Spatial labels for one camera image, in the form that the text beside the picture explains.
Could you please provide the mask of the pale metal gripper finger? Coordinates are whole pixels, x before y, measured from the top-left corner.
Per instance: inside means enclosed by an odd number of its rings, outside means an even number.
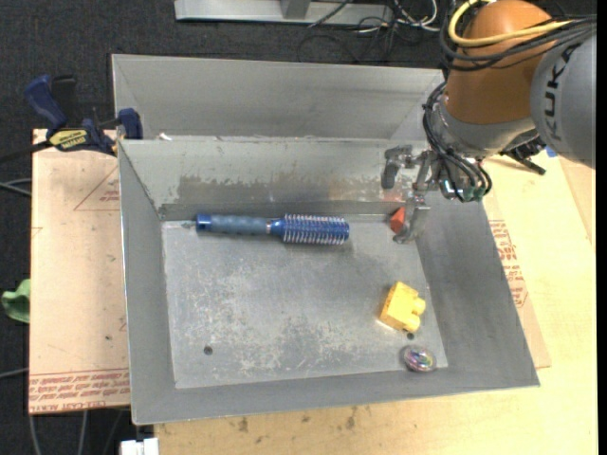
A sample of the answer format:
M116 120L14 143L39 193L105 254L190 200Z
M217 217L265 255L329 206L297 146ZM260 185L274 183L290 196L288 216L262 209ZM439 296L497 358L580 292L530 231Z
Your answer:
M417 205L413 214L413 237L416 240L425 231L430 216L431 207L428 205Z
M392 215L393 241L399 244L410 242L413 237L414 206L398 208Z

